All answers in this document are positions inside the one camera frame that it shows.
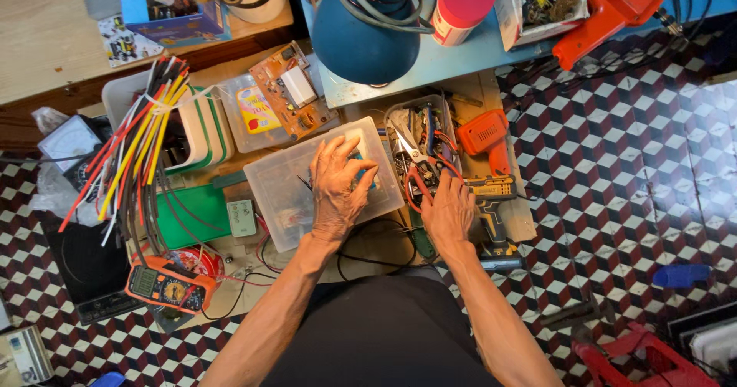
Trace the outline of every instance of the green plastic tray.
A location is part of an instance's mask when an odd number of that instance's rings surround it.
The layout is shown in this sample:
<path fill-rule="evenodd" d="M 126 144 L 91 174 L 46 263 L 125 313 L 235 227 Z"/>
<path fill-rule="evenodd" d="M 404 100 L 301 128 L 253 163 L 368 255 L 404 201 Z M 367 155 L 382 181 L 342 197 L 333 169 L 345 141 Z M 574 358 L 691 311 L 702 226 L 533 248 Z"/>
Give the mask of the green plastic tray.
<path fill-rule="evenodd" d="M 219 232 L 213 228 L 210 228 L 197 220 L 193 219 L 187 214 L 174 200 L 174 197 L 169 196 L 169 201 L 172 203 L 174 211 L 179 215 L 184 225 L 192 232 L 199 240 L 210 241 L 217 239 L 218 237 L 228 236 L 231 233 L 230 221 L 228 220 L 228 210 L 226 207 L 226 198 L 223 194 L 223 190 L 212 188 L 212 184 L 200 185 L 198 187 L 191 187 L 188 189 L 175 190 L 179 201 L 184 204 L 187 209 L 194 213 L 197 217 L 205 222 L 223 229 Z M 161 229 L 161 236 L 164 238 L 164 242 L 170 250 L 185 248 L 187 246 L 195 245 L 197 241 L 192 239 L 187 232 L 185 232 L 177 220 L 172 215 L 169 206 L 167 205 L 164 195 L 159 193 L 156 196 L 156 202 L 159 205 L 159 228 Z"/>

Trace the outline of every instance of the person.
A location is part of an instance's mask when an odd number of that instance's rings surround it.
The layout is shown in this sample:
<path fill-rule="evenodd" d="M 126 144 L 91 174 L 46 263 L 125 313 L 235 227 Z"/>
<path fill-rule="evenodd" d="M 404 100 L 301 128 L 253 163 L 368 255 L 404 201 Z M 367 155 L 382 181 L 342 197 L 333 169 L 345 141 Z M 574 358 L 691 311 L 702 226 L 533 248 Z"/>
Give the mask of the person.
<path fill-rule="evenodd" d="M 422 220 L 453 272 L 474 338 L 456 299 L 436 279 L 370 276 L 320 284 L 318 289 L 334 286 L 313 294 L 328 259 L 366 204 L 378 171 L 372 160 L 346 162 L 358 142 L 341 136 L 318 147 L 309 166 L 312 231 L 302 237 L 294 257 L 200 385 L 562 385 L 481 267 L 467 240 L 474 195 L 447 172 L 434 201 L 422 201 Z M 351 191 L 360 170 L 366 171 Z"/>

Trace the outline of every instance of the fingers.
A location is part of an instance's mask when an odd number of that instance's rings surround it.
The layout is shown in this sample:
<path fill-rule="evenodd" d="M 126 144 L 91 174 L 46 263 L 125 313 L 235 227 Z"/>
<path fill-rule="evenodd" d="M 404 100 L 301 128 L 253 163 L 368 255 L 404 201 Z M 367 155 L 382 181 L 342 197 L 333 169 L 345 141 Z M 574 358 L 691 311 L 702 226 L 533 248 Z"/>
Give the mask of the fingers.
<path fill-rule="evenodd" d="M 323 149 L 325 149 L 325 140 L 320 141 L 320 145 L 318 145 L 318 150 L 315 151 L 315 156 L 312 157 L 312 162 L 309 163 L 309 175 L 312 177 L 313 182 L 318 175 L 318 158 L 323 152 Z"/>
<path fill-rule="evenodd" d="M 464 203 L 468 200 L 468 187 L 461 185 L 461 202 Z"/>
<path fill-rule="evenodd" d="M 476 194 L 468 193 L 465 201 L 467 202 L 468 207 L 473 209 L 474 206 L 476 206 Z"/>
<path fill-rule="evenodd" d="M 348 161 L 348 163 L 345 165 L 345 168 L 343 168 L 340 171 L 340 174 L 341 174 L 341 176 L 345 176 L 347 178 L 352 179 L 353 177 L 355 177 L 358 174 L 358 172 L 360 170 L 362 170 L 362 169 L 371 169 L 371 168 L 373 168 L 375 166 L 377 167 L 378 165 L 379 165 L 379 163 L 377 163 L 374 160 L 355 160 L 354 159 L 354 160 Z"/>
<path fill-rule="evenodd" d="M 345 141 L 343 145 L 341 145 L 330 157 L 331 168 L 336 171 L 340 171 L 341 169 L 343 169 L 343 167 L 345 166 L 345 159 L 348 157 L 348 154 L 351 153 L 351 151 L 356 147 L 356 145 L 358 145 L 360 141 L 361 138 L 358 136 L 352 137 L 351 139 Z"/>
<path fill-rule="evenodd" d="M 461 194 L 461 185 L 463 185 L 463 180 L 458 177 L 453 177 L 452 180 L 450 180 L 450 195 L 452 196 L 458 196 Z"/>
<path fill-rule="evenodd" d="M 422 215 L 424 216 L 426 213 L 429 213 L 429 210 L 433 207 L 433 199 L 429 198 L 426 195 L 422 195 L 422 203 L 420 203 L 419 208 L 422 210 Z"/>
<path fill-rule="evenodd" d="M 442 194 L 450 188 L 450 174 L 448 174 L 447 169 L 442 171 L 443 172 L 440 173 L 440 180 L 438 181 L 438 190 L 435 192 L 436 195 L 438 193 Z"/>
<path fill-rule="evenodd" d="M 360 205 L 361 207 L 365 205 L 369 195 L 369 189 L 373 184 L 373 178 L 378 172 L 378 165 L 364 172 L 364 175 L 361 177 L 361 179 L 358 181 L 358 184 L 356 185 L 356 189 L 353 190 L 353 193 L 351 194 L 351 198 L 356 205 Z"/>
<path fill-rule="evenodd" d="M 318 174 L 325 172 L 328 165 L 330 164 L 330 158 L 332 158 L 332 154 L 335 152 L 335 149 L 339 147 L 343 142 L 345 142 L 345 136 L 338 136 L 331 139 L 330 142 L 328 142 L 327 145 L 323 147 L 323 150 L 320 151 L 320 155 L 318 156 Z"/>

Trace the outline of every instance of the blue desk lamp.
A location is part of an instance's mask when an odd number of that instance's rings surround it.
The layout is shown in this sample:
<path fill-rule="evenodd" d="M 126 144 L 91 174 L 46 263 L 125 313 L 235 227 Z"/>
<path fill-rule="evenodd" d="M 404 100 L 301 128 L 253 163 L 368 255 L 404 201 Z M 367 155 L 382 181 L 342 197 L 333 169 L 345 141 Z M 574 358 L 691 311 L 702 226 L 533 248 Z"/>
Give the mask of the blue desk lamp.
<path fill-rule="evenodd" d="M 419 35 L 435 29 L 412 0 L 322 0 L 312 46 L 336 75 L 362 84 L 386 84 L 417 60 Z"/>

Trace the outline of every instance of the red plastic stool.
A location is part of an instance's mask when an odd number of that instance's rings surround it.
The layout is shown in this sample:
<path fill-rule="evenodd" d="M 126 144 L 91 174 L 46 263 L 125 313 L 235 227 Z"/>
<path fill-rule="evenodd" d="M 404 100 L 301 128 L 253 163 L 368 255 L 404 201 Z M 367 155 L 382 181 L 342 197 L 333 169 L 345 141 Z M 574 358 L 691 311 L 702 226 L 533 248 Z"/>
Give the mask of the red plastic stool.
<path fill-rule="evenodd" d="M 640 382 L 631 382 L 612 366 L 609 358 L 604 356 L 597 346 L 573 340 L 571 346 L 588 367 L 596 387 L 603 387 L 602 378 L 613 387 L 719 387 L 719 384 L 710 379 L 701 369 L 665 345 L 642 325 L 630 322 L 629 326 L 632 330 L 630 334 L 608 344 L 600 345 L 601 349 L 613 358 L 645 347 L 648 362 L 659 374 Z"/>

